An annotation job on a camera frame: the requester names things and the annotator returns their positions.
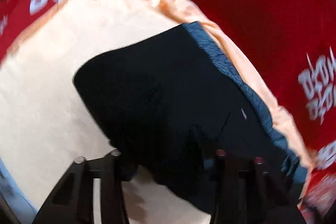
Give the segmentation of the black pants with grey waistband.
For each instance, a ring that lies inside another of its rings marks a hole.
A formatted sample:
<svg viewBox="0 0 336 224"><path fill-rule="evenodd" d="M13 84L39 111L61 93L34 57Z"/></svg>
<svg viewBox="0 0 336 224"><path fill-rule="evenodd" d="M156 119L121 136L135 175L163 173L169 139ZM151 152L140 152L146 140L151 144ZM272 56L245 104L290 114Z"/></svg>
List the black pants with grey waistband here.
<svg viewBox="0 0 336 224"><path fill-rule="evenodd" d="M218 149L264 158L299 200L307 169L199 23L102 53L73 84L110 144L197 209L214 209Z"/></svg>

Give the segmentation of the peach cushion cloth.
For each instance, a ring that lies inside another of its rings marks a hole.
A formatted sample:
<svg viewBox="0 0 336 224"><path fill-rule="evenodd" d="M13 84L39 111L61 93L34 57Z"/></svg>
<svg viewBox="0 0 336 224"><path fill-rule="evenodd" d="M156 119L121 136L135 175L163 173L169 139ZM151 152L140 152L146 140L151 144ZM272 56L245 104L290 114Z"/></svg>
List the peach cushion cloth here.
<svg viewBox="0 0 336 224"><path fill-rule="evenodd" d="M311 159L293 117L278 105L240 48L190 0L61 0L23 30L1 62L1 159L37 209L76 156L111 150L73 83L100 53L198 21L270 111L272 126L300 158Z"/></svg>

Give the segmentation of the red bedspread with white characters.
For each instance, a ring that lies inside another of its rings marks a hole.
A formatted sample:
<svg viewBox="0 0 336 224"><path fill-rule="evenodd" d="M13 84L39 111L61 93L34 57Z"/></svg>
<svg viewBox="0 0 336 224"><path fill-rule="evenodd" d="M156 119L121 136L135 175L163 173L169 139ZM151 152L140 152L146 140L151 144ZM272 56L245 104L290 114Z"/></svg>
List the red bedspread with white characters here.
<svg viewBox="0 0 336 224"><path fill-rule="evenodd" d="M1 62L18 35L59 1L1 0ZM297 201L305 223L335 223L335 0L190 1L240 48L293 117L312 163ZM94 159L117 149L111 147ZM211 223L208 213L155 182L146 168L122 154L119 160L129 223ZM38 211L1 159L1 222L33 223ZM99 178L93 215L102 223Z"/></svg>

